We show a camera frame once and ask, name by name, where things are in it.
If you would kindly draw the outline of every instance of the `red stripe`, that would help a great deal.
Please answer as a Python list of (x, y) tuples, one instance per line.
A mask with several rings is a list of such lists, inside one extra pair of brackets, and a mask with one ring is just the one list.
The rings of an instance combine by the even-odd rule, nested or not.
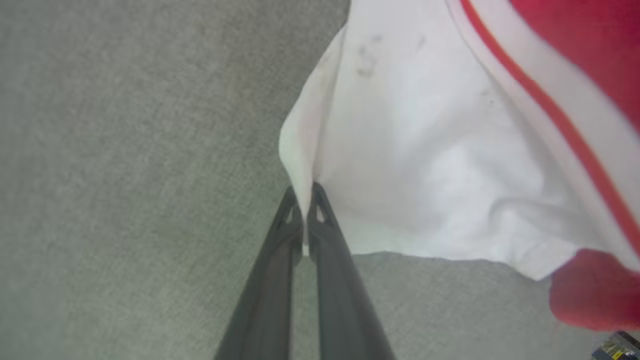
[(597, 83), (640, 133), (638, 0), (511, 0), (511, 4), (547, 44)]
[(516, 79), (522, 87), (527, 90), (529, 95), (545, 110), (547, 115), (554, 122), (560, 133), (564, 136), (575, 155), (587, 170), (593, 184), (596, 186), (600, 195), (609, 207), (609, 211), (613, 214), (618, 225), (627, 237), (631, 246), (640, 256), (640, 229), (628, 210), (627, 205), (620, 197), (617, 189), (611, 182), (607, 172), (602, 168), (600, 162), (596, 158), (589, 145), (582, 139), (580, 133), (571, 120), (560, 109), (560, 107), (547, 95), (544, 90), (533, 81), (519, 66), (509, 57), (509, 55), (500, 47), (498, 41), (487, 30), (478, 16), (476, 9), (471, 5), (470, 0), (461, 0), (462, 7), (467, 13), (467, 17), (477, 34), (483, 40), (484, 44), (489, 48), (493, 55), (500, 61), (502, 66), (509, 71), (511, 76)]

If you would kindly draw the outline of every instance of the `white towel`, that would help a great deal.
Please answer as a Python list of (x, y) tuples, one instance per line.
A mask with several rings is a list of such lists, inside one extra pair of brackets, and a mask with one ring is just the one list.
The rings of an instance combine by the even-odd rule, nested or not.
[(443, 0), (354, 0), (280, 134), (306, 216), (324, 186), (354, 254), (487, 259), (541, 279), (597, 231)]

